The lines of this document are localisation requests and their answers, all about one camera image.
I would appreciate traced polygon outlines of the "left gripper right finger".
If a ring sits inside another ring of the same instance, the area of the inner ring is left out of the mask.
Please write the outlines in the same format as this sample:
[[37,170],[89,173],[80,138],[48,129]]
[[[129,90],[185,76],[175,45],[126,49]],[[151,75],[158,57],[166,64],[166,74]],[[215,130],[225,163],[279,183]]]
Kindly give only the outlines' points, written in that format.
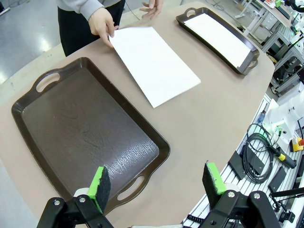
[[205,163],[202,183],[210,205],[202,223],[204,228],[224,228],[230,220],[238,220],[245,228],[280,227],[264,192],[253,191],[246,196],[239,191],[228,190],[214,163]]

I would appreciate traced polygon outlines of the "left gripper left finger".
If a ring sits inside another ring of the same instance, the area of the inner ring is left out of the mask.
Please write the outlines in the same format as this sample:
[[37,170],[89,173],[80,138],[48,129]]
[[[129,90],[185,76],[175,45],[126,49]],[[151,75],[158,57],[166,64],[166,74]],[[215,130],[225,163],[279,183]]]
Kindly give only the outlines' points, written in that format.
[[87,193],[73,197],[69,201],[53,197],[48,200],[40,217],[38,228],[112,228],[104,211],[111,190],[108,169],[98,167]]

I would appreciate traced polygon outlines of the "person's right hand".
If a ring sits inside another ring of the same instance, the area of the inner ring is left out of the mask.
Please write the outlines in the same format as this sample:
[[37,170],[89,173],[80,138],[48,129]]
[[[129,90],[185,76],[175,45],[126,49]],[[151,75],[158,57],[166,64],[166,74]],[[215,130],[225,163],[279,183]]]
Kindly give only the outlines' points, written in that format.
[[119,29],[119,26],[114,25],[113,18],[107,9],[100,8],[95,11],[89,18],[88,24],[93,35],[99,36],[105,45],[113,48],[109,37],[114,37],[114,32]]

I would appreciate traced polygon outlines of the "person's left hand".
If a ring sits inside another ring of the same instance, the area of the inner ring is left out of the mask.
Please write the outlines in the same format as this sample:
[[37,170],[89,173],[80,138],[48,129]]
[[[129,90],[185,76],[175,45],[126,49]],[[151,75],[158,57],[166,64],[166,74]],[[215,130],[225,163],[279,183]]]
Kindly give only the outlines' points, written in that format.
[[149,2],[142,2],[143,7],[140,11],[145,14],[142,15],[142,19],[154,19],[162,10],[164,0],[149,0]]

